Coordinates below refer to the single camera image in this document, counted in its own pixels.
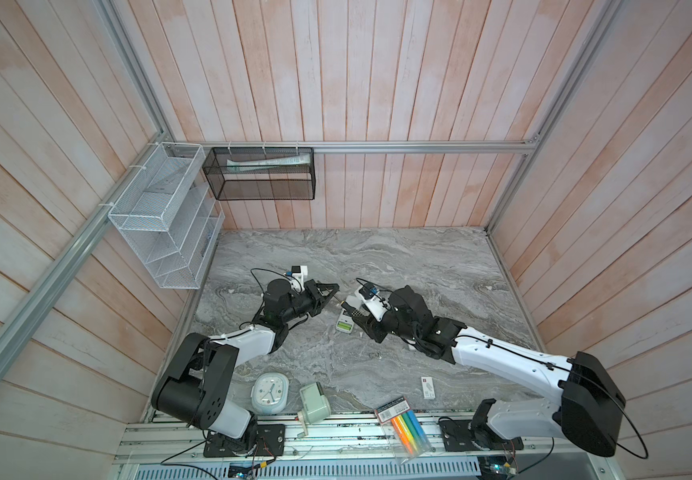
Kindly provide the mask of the red white remote control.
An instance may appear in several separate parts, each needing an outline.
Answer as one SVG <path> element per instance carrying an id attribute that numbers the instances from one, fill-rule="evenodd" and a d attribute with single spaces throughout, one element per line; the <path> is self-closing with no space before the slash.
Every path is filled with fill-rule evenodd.
<path id="1" fill-rule="evenodd" d="M 342 311 L 336 320 L 335 328 L 338 332 L 350 334 L 354 330 L 353 319 L 345 311 Z"/>

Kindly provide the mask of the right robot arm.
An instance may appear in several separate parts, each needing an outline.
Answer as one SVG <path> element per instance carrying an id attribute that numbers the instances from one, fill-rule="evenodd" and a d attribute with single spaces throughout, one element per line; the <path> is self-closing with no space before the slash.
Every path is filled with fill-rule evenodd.
<path id="1" fill-rule="evenodd" d="M 434 315 L 409 286 L 386 298 L 363 286 L 341 306 L 376 342 L 395 335 L 431 359 L 484 370 L 536 393 L 527 401 L 482 401 L 470 423 L 477 443 L 560 438 L 599 457 L 616 453 L 626 399 L 595 356 L 553 355 L 496 339 Z"/>

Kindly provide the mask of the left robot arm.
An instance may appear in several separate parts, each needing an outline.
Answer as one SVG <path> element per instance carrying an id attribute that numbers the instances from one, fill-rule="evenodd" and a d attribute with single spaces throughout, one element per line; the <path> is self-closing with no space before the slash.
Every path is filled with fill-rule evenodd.
<path id="1" fill-rule="evenodd" d="M 259 309 L 245 328 L 206 336 L 188 334 L 156 383 L 151 405 L 202 431 L 231 440 L 251 436 L 257 420 L 228 400 L 235 367 L 278 350 L 293 321 L 319 315 L 339 291 L 336 283 L 278 278 L 263 292 Z"/>

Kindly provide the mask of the pack of coloured markers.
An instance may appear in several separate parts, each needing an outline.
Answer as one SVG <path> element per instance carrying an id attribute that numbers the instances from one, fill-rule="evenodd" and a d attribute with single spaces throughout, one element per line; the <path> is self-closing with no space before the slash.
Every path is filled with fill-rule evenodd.
<path id="1" fill-rule="evenodd" d="M 432 452 L 431 442 L 405 396 L 377 407 L 374 414 L 399 465 Z"/>

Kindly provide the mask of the pale green alarm clock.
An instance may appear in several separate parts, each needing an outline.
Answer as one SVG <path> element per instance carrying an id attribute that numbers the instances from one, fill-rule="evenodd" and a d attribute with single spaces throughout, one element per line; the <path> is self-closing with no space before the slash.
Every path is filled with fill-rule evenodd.
<path id="1" fill-rule="evenodd" d="M 282 373 L 262 374 L 251 390 L 251 403 L 256 413 L 275 415 L 287 406 L 289 379 Z"/>

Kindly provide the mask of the paper in black basket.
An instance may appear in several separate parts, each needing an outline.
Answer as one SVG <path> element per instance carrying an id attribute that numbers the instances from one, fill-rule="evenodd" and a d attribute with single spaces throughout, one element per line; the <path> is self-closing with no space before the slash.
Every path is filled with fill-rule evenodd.
<path id="1" fill-rule="evenodd" d="M 226 160 L 225 172 L 229 174 L 306 173 L 311 165 L 311 155 L 274 158 L 235 158 Z"/>

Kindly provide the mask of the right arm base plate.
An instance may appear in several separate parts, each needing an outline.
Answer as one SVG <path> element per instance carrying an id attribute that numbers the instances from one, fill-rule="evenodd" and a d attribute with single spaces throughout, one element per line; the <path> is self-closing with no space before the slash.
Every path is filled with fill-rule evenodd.
<path id="1" fill-rule="evenodd" d="M 455 420 L 441 416 L 437 420 L 444 448 L 447 452 L 519 451 L 524 449 L 521 437 L 505 439 L 486 424 L 476 425 L 473 420 Z"/>

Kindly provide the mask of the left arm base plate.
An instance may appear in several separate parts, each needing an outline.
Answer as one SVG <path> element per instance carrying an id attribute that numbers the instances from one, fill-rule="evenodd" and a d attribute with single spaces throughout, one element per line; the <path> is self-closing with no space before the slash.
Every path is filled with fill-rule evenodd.
<path id="1" fill-rule="evenodd" d="M 227 458 L 246 456 L 278 457 L 283 455 L 285 443 L 283 424 L 251 423 L 248 430 L 238 439 L 210 431 L 207 435 L 203 456 L 205 458 Z"/>

